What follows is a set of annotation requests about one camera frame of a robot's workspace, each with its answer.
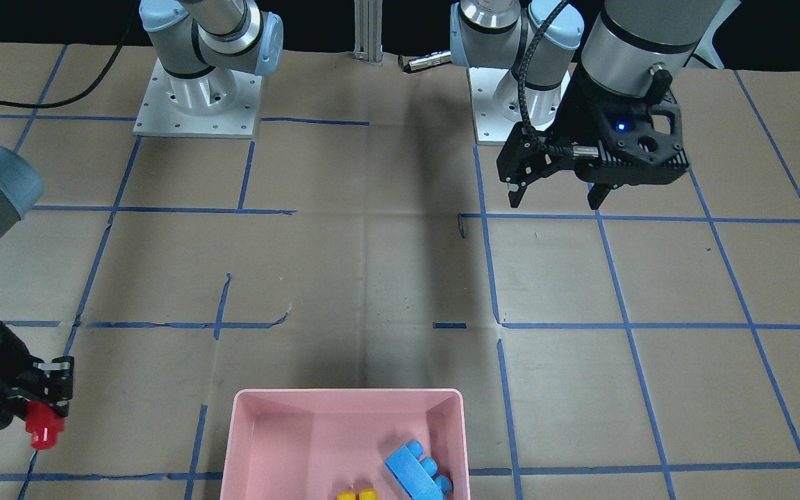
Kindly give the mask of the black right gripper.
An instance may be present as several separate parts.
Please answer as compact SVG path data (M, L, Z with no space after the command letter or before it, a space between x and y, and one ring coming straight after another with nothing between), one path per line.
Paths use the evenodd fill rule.
M13 418L25 420L26 403L39 401L66 419L75 384L75 358L45 362L31 354L6 326L0 326L0 430Z

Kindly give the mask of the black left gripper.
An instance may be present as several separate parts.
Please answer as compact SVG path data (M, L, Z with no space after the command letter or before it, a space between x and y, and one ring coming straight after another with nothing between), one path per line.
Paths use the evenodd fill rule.
M591 183L588 206L598 211L616 185L666 185L691 168L683 146L681 109L664 67L644 71L647 94L614 94L577 67L549 129L515 124L497 159L499 180L517 209L528 186L561 170Z

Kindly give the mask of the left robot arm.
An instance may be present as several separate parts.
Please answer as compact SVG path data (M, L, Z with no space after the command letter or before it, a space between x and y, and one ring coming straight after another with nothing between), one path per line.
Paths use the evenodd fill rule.
M537 180L572 171L591 209L624 185L688 174L671 85L721 1L606 1L591 28L568 1L460 1L455 65L507 69L519 117L497 158L511 208Z

